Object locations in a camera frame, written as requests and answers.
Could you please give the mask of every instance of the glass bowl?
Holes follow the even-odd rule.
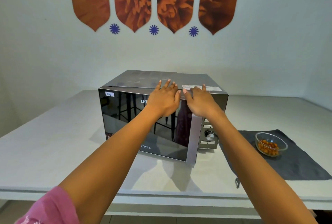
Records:
[[[288,149],[288,145],[281,138],[266,132],[255,135],[257,149],[270,157],[276,157]]]

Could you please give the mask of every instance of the white wall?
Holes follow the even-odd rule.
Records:
[[[0,0],[0,71],[23,122],[82,89],[126,69],[206,72],[231,94],[302,96],[331,29],[330,0],[238,0],[230,25],[212,36],[193,18],[173,35],[152,3],[133,33],[110,20],[97,32],[82,24],[71,0]],[[113,35],[111,23],[121,32]],[[148,28],[160,27],[152,36]],[[192,38],[188,29],[199,28]]]
[[[332,110],[332,32],[311,73],[305,98]]]
[[[0,137],[6,135],[19,126],[19,118],[14,111],[13,105],[0,76]]]

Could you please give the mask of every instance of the blue flower decal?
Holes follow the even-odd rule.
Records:
[[[156,26],[156,25],[152,25],[152,26],[150,26],[150,33],[151,33],[152,35],[156,35],[156,34],[158,34],[158,33],[159,33],[159,28],[158,28],[158,26]]]
[[[198,28],[196,26],[192,26],[189,29],[189,34],[191,37],[195,37],[196,35],[198,35]]]
[[[117,24],[111,24],[110,25],[110,31],[113,34],[118,34],[120,32],[120,27]]]

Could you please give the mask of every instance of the hand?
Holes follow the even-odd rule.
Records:
[[[146,102],[146,107],[157,112],[159,117],[170,116],[180,104],[181,90],[178,90],[178,85],[175,82],[168,86],[170,82],[171,80],[168,79],[165,85],[160,88],[160,80]]]
[[[206,91],[205,84],[203,84],[202,89],[195,87],[191,90],[193,91],[193,98],[186,89],[183,89],[182,91],[187,99],[188,107],[196,116],[202,116],[209,119],[213,113],[224,113],[214,101],[212,95]]]

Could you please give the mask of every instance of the person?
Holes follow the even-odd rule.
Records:
[[[192,91],[193,97],[183,90],[189,109],[196,116],[207,118],[217,131],[226,155],[262,220],[267,224],[317,223],[285,180],[230,123],[205,85]],[[159,81],[142,112],[36,201],[16,223],[100,223],[154,123],[179,107],[180,92],[174,82],[170,85],[168,80],[161,88]]]

